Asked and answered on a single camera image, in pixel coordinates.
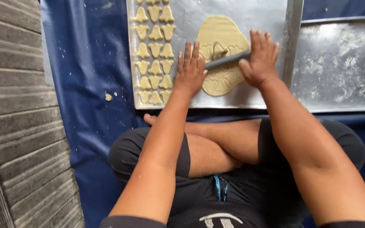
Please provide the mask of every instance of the knee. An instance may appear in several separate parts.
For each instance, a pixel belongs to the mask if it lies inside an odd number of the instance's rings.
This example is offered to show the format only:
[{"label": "knee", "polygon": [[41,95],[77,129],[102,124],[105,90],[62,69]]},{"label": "knee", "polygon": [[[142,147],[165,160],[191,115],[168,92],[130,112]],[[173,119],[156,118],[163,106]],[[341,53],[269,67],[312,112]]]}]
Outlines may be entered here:
[{"label": "knee", "polygon": [[130,164],[137,163],[149,130],[148,127],[137,128],[119,136],[112,144],[108,155],[109,163],[114,170],[123,172],[124,169],[129,169]]},{"label": "knee", "polygon": [[361,138],[350,127],[340,122],[321,120],[321,123],[360,170],[365,163],[365,146]]}]

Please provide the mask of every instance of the black pants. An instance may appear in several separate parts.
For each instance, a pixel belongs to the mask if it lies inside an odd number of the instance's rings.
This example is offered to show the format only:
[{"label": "black pants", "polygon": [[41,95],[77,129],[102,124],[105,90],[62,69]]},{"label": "black pants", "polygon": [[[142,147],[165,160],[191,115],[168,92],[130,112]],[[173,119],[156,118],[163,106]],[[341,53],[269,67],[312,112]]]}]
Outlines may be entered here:
[{"label": "black pants", "polygon": [[[321,120],[321,123],[360,170],[365,162],[365,147],[357,134],[339,122]],[[115,175],[124,184],[129,181],[138,162],[149,130],[138,128],[127,131],[111,147],[109,162]],[[291,168],[274,140],[269,119],[261,121],[258,156],[259,165],[245,164],[228,173],[190,179],[190,153],[184,135],[177,161],[176,191],[170,216],[201,202],[226,200],[245,203],[260,211],[270,227],[299,226],[309,212],[295,184]]]}]

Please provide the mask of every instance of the dough scrap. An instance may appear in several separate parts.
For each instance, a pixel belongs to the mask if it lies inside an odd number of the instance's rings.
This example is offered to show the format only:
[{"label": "dough scrap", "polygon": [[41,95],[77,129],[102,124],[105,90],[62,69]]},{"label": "dough scrap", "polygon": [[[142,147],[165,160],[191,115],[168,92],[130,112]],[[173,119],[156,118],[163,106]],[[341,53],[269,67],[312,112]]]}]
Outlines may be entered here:
[{"label": "dough scrap", "polygon": [[145,75],[147,73],[147,68],[150,65],[150,62],[147,61],[141,61],[141,62],[135,62],[135,64],[139,67],[139,71],[141,75]]},{"label": "dough scrap", "polygon": [[150,83],[152,84],[152,89],[155,90],[159,86],[161,77],[156,76],[156,75],[151,75],[151,76],[149,76],[149,80],[150,80]]},{"label": "dough scrap", "polygon": [[150,19],[152,20],[152,22],[157,22],[157,18],[159,18],[159,13],[162,10],[163,9],[158,6],[147,7],[147,11],[150,14]]},{"label": "dough scrap", "polygon": [[171,49],[170,43],[165,44],[163,51],[160,53],[160,57],[174,58],[173,50]]},{"label": "dough scrap", "polygon": [[142,88],[142,89],[151,89],[152,88],[152,86],[149,83],[149,79],[146,76],[143,76],[140,79],[140,84],[138,85],[138,87]]},{"label": "dough scrap", "polygon": [[138,92],[140,99],[142,100],[142,103],[145,104],[149,100],[149,96],[152,94],[149,91],[140,91]]},{"label": "dough scrap", "polygon": [[134,29],[138,33],[139,39],[144,40],[146,38],[147,30],[149,30],[149,26],[139,25],[139,26],[135,26]]},{"label": "dough scrap", "polygon": [[147,22],[149,20],[149,18],[147,18],[146,16],[146,12],[144,11],[144,8],[143,7],[139,7],[138,8],[138,13],[136,14],[136,17],[133,18],[133,20],[135,22]]},{"label": "dough scrap", "polygon": [[158,60],[153,61],[152,67],[149,69],[149,73],[152,73],[152,74],[155,74],[155,75],[163,73],[160,69],[160,63],[159,63]]},{"label": "dough scrap", "polygon": [[161,27],[161,30],[164,33],[164,37],[165,37],[165,40],[166,41],[170,41],[171,40],[171,38],[173,37],[173,32],[174,32],[174,29],[175,28],[176,28],[175,25],[170,25],[170,24],[163,25]]},{"label": "dough scrap", "polygon": [[[196,41],[201,44],[200,56],[209,62],[218,52],[228,50],[226,56],[250,49],[246,37],[235,22],[226,16],[211,16],[201,25]],[[202,85],[211,96],[223,96],[244,81],[236,62],[208,71]]]},{"label": "dough scrap", "polygon": [[163,47],[162,43],[150,43],[149,48],[152,51],[153,57],[157,58],[160,54],[160,50]]},{"label": "dough scrap", "polygon": [[163,66],[163,71],[165,74],[170,73],[171,65],[173,65],[173,60],[162,60],[160,61],[160,64]]},{"label": "dough scrap", "polygon": [[152,33],[149,35],[149,39],[160,41],[163,39],[163,35],[160,32],[160,27],[158,25],[155,25],[153,27]]},{"label": "dough scrap", "polygon": [[136,53],[137,56],[140,56],[142,58],[148,58],[150,57],[149,53],[147,52],[147,46],[144,43],[140,43],[139,50]]},{"label": "dough scrap", "polygon": [[160,92],[160,95],[163,97],[163,101],[165,102],[165,104],[167,104],[168,100],[170,99],[171,93],[172,91],[170,90],[165,90]]},{"label": "dough scrap", "polygon": [[152,98],[150,98],[149,102],[152,103],[152,104],[162,104],[163,103],[161,101],[159,93],[157,91],[154,91],[152,93]]},{"label": "dough scrap", "polygon": [[163,13],[159,17],[160,22],[173,23],[174,18],[169,5],[164,7]]},{"label": "dough scrap", "polygon": [[171,82],[170,75],[166,74],[159,86],[164,89],[171,89],[173,87],[173,83]]},{"label": "dough scrap", "polygon": [[160,0],[146,0],[147,4],[152,4],[152,5],[154,5],[155,3],[159,3],[159,2],[160,2]]},{"label": "dough scrap", "polygon": [[106,101],[111,101],[112,100],[112,96],[106,93],[105,94],[105,100]]}]

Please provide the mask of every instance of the aluminum tray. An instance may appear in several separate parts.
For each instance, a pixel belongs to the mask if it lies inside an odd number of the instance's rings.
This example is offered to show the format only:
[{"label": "aluminum tray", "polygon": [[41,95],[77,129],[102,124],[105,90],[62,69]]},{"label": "aluminum tray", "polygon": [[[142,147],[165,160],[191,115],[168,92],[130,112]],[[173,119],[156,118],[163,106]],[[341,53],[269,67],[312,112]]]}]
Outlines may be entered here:
[{"label": "aluminum tray", "polygon": [[[297,39],[301,24],[303,0],[170,0],[170,7],[175,19],[174,31],[171,40],[171,46],[174,56],[177,57],[180,51],[184,50],[186,41],[195,41],[199,28],[202,22],[212,15],[225,15],[230,17],[240,31],[249,38],[250,29],[258,29],[269,31],[272,39],[280,43],[281,54],[278,58],[276,69],[282,80],[285,81],[288,87],[291,86],[291,76],[294,66]],[[146,1],[142,3],[143,8],[147,12]],[[150,105],[142,104],[138,92],[141,91],[138,85],[140,78],[139,70],[133,65],[136,61],[141,61],[135,54],[138,51],[139,40],[134,26],[139,23],[135,22],[135,17],[139,5],[136,0],[127,0],[127,14],[129,23],[129,45],[132,63],[132,81],[133,94],[136,109],[161,109],[164,104]],[[154,23],[149,21],[147,24],[150,30],[147,36],[151,33]],[[145,43],[148,45],[153,41],[148,40],[146,36]],[[174,59],[174,64],[170,71],[170,76],[173,79],[176,74],[177,60]],[[203,90],[192,99],[191,108],[257,108],[265,109],[265,103],[257,89],[251,88],[246,83],[236,86],[230,93],[225,96],[213,97],[207,95]]]},{"label": "aluminum tray", "polygon": [[291,92],[311,112],[365,111],[365,17],[302,22]]}]

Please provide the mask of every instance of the blue tarp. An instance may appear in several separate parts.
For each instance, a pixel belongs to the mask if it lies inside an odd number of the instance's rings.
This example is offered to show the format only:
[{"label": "blue tarp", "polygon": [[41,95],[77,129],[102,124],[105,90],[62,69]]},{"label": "blue tarp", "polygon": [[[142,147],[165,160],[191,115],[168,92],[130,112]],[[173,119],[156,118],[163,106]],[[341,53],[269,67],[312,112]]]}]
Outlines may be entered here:
[{"label": "blue tarp", "polygon": [[[126,3],[125,0],[42,0],[41,9],[85,225],[99,227],[122,191],[108,163],[109,148],[126,130],[145,126],[144,111],[136,111],[133,106]],[[303,19],[359,15],[365,15],[365,1],[304,3]],[[107,102],[106,92],[112,95],[116,92],[118,96]],[[260,114],[266,112],[192,110],[189,119],[221,122],[256,118]],[[330,118],[348,124],[365,143],[365,114]],[[365,166],[362,175],[365,180]]]}]

